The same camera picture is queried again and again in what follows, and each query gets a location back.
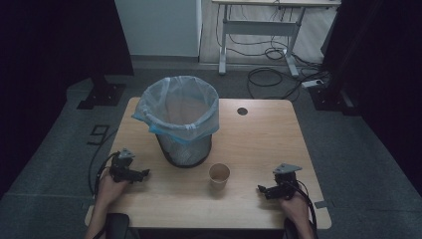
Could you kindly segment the black curtain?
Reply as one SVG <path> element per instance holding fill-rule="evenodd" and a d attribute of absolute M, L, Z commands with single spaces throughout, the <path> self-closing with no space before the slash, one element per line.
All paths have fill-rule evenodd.
<path fill-rule="evenodd" d="M 0 0 L 0 199 L 93 76 L 133 74 L 115 0 Z"/>
<path fill-rule="evenodd" d="M 422 0 L 341 0 L 323 67 L 422 195 Z"/>

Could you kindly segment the person's left hand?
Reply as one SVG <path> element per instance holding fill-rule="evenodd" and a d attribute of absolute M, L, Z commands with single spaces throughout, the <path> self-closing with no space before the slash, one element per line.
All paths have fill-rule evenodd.
<path fill-rule="evenodd" d="M 105 172 L 99 184 L 96 207 L 110 207 L 124 193 L 128 185 L 129 182 L 126 180 L 115 182 L 112 176 Z"/>

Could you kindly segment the black mesh trash bin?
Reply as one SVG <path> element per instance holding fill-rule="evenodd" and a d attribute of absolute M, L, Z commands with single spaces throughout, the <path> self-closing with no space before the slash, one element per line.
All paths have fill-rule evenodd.
<path fill-rule="evenodd" d="M 212 148 L 212 135 L 181 143 L 169 135 L 156 136 L 161 151 L 167 161 L 179 168 L 192 168 L 203 163 Z"/>

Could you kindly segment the brown paper cup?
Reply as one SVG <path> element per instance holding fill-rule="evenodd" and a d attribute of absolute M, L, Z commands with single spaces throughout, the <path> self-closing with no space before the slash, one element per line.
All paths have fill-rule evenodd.
<path fill-rule="evenodd" d="M 211 187 L 216 190 L 222 190 L 230 178 L 231 170 L 224 163 L 215 163 L 210 167 L 208 174 Z"/>

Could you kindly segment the white cabinet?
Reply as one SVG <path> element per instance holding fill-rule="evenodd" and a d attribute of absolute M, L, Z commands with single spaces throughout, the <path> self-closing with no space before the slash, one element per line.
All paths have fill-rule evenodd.
<path fill-rule="evenodd" d="M 201 0 L 115 0 L 129 53 L 198 60 Z"/>

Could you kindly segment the white metal frame desk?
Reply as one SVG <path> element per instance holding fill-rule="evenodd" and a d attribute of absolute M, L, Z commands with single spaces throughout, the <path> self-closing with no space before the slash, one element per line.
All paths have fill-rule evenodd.
<path fill-rule="evenodd" d="M 295 65 L 293 49 L 302 27 L 306 10 L 308 8 L 339 7 L 341 4 L 340 0 L 212 0 L 212 2 L 224 7 L 218 64 L 218 73 L 220 75 L 226 74 L 226 39 L 228 35 L 284 36 L 291 38 L 288 47 L 283 53 L 290 73 L 294 78 L 299 75 L 299 72 Z M 300 13 L 295 22 L 237 21 L 230 20 L 228 17 L 229 7 L 233 5 L 299 8 Z"/>

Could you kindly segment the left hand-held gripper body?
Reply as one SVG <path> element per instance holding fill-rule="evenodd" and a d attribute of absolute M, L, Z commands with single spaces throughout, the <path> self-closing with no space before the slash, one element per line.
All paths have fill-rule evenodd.
<path fill-rule="evenodd" d="M 134 154 L 127 148 L 123 148 L 114 154 L 109 168 L 109 174 L 114 182 L 128 181 L 134 182 L 129 166 L 134 158 Z"/>

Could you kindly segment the person's left knee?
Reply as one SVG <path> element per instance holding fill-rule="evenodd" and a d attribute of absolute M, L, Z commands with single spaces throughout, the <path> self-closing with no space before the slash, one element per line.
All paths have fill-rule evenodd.
<path fill-rule="evenodd" d="M 129 226 L 129 216 L 122 213 L 109 213 L 105 221 L 106 239 L 140 239 L 136 229 Z"/>

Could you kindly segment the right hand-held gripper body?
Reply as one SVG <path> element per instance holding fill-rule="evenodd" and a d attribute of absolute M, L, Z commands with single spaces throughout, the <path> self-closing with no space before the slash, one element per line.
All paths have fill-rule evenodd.
<path fill-rule="evenodd" d="M 301 167 L 282 163 L 273 171 L 277 183 L 275 195 L 277 198 L 290 200 L 299 189 L 296 172 L 302 170 Z"/>

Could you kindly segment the person's right hand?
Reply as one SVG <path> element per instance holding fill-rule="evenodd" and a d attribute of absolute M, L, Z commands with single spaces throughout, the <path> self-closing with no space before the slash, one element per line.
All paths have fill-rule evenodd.
<path fill-rule="evenodd" d="M 282 198 L 279 203 L 284 214 L 298 228 L 309 226 L 309 208 L 305 199 L 299 193 L 295 193 L 291 199 Z"/>

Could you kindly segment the white power strip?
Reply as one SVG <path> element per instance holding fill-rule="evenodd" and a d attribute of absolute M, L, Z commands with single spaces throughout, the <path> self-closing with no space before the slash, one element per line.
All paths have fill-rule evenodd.
<path fill-rule="evenodd" d="M 305 81 L 302 82 L 302 88 L 307 89 L 307 88 L 312 88 L 312 87 L 320 87 L 323 86 L 324 82 L 320 79 L 317 80 L 310 80 L 310 81 Z"/>

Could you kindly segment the black stand base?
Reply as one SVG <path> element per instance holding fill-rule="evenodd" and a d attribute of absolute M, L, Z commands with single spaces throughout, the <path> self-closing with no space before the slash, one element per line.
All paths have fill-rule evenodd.
<path fill-rule="evenodd" d="M 330 87 L 310 87 L 314 107 L 317 111 L 341 112 L 345 116 L 358 117 L 360 115 L 357 104 L 344 90 L 334 91 Z"/>
<path fill-rule="evenodd" d="M 104 75 L 93 76 L 92 83 L 92 90 L 83 101 L 80 101 L 78 110 L 92 110 L 96 106 L 115 107 L 126 87 L 126 84 L 109 83 Z"/>

